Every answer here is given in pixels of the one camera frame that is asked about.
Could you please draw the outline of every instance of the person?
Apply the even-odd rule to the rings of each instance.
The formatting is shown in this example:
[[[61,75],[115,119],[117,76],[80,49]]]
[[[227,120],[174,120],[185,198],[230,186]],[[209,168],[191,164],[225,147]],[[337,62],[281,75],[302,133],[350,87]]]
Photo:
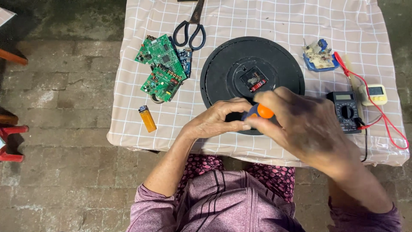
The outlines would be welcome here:
[[[264,118],[225,122],[248,111],[243,98],[219,101],[188,122],[170,150],[137,189],[128,232],[304,231],[294,217],[294,168],[251,164],[224,171],[218,156],[189,155],[193,143],[229,131],[256,128],[329,177],[332,232],[401,231],[397,208],[361,161],[360,149],[342,132],[331,101],[279,87],[255,102],[271,109]]]

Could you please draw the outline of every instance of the brick floor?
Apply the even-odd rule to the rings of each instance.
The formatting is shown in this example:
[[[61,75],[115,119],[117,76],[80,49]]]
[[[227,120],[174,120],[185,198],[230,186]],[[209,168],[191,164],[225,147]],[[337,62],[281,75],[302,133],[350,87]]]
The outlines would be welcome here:
[[[136,187],[164,153],[113,147],[110,127],[120,42],[26,41],[27,67],[7,64],[0,105],[30,127],[23,163],[0,163],[1,231],[124,231]],[[228,169],[244,163],[225,158]],[[412,167],[372,171],[411,215]],[[307,231],[326,231],[327,178],[296,173],[296,217]],[[406,225],[412,225],[405,217]]]

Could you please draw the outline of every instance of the white grid pattern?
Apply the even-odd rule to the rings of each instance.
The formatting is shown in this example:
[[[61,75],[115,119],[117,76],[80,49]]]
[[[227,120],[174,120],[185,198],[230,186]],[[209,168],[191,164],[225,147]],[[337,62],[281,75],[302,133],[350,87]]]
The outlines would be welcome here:
[[[171,102],[152,103],[140,91],[150,74],[148,65],[134,61],[146,35],[172,35],[176,26],[192,15],[195,2],[175,0],[128,0],[121,62],[116,77],[112,125],[107,135],[114,145],[129,148],[168,150],[181,128],[206,108],[200,94],[199,80],[203,64],[220,44],[241,36],[260,36],[287,49],[298,61],[304,74],[306,95],[324,97],[331,91],[349,90],[341,69],[325,73],[308,71],[302,58],[302,43],[324,38],[341,55],[350,58],[353,71],[369,83],[382,83],[389,97],[383,107],[387,116],[403,130],[402,115],[395,84],[391,49],[382,13],[376,0],[207,0],[201,24],[207,38],[205,46],[193,53],[191,78],[184,81]],[[200,44],[200,36],[195,39]],[[157,130],[148,133],[138,108],[148,105]],[[379,113],[373,107],[363,109],[368,121]],[[400,146],[405,142],[394,130],[392,136]],[[383,122],[370,128],[367,163],[402,165],[407,150],[398,150],[388,139]],[[364,136],[349,135],[364,148]],[[283,166],[304,166],[266,136],[225,133],[199,140],[193,152],[235,156],[238,159]]]
[[[9,21],[14,15],[15,13],[0,7],[0,26],[3,26],[3,24]]]

